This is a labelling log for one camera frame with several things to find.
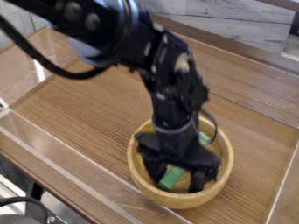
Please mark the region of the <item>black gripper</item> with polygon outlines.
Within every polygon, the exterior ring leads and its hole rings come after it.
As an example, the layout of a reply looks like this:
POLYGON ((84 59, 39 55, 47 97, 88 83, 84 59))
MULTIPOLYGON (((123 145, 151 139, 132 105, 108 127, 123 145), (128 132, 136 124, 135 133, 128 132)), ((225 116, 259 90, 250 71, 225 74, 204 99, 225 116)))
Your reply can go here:
POLYGON ((179 129, 163 129, 153 124, 153 131, 135 134, 137 150, 144 167, 155 183, 167 171, 167 165, 176 165, 191 171, 189 193, 200 192, 209 181, 217 180, 220 157, 199 143, 199 118, 179 129))

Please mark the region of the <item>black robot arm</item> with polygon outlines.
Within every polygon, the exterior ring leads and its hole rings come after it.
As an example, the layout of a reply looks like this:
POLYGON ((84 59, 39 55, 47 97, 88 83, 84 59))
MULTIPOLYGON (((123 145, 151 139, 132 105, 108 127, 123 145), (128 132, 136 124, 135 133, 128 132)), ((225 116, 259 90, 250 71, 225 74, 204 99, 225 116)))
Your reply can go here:
POLYGON ((152 20, 136 0, 5 1, 65 35, 81 60, 92 65, 79 73, 55 65, 0 16, 0 30, 52 73, 85 80, 119 65, 139 73, 153 107, 153 131, 135 134, 144 167, 155 183, 161 182, 168 165, 183 168, 191 174, 188 192, 201 191, 217 178, 220 158, 200 143, 209 89, 187 43, 152 20))

